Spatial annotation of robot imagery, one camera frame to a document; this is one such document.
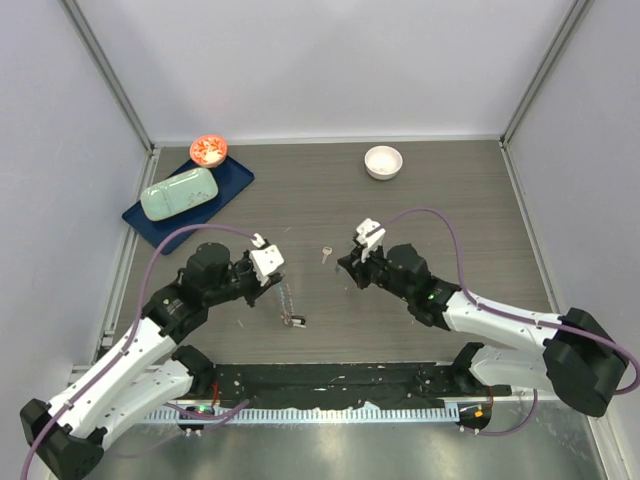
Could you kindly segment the large keyring with blue handle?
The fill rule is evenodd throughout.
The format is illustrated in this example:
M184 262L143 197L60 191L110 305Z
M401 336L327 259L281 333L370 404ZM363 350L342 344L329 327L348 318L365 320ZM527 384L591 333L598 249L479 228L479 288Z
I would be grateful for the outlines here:
M281 318L286 326L293 326L294 306L289 285L282 281L278 284L278 293L281 304Z

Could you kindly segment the black key fob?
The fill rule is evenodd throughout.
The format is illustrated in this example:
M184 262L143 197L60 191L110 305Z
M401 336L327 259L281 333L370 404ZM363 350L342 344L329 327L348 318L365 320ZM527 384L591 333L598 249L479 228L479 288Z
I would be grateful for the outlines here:
M291 325L297 328L305 328L306 327L306 317L303 315L292 315L291 316Z

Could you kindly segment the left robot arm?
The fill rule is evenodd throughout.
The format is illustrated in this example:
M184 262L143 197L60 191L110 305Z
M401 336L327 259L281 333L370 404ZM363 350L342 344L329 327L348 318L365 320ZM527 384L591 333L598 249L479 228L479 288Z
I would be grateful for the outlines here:
M214 366L182 341L214 306L239 298L253 306L282 281L283 264L278 247L264 239L236 262L222 244L200 245L82 377L48 401L23 406L29 458L39 458L59 479L83 479L122 433L159 405L184 394L205 397Z

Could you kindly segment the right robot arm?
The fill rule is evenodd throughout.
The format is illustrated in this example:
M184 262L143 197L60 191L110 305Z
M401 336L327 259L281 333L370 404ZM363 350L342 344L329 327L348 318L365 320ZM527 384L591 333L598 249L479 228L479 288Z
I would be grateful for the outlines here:
M454 361L451 380L462 394L495 385L550 391L574 410L601 417L629 365L590 313L540 313L476 296L433 275L410 244L355 247L337 263L358 288L375 285L403 300L423 325L488 339L466 345Z

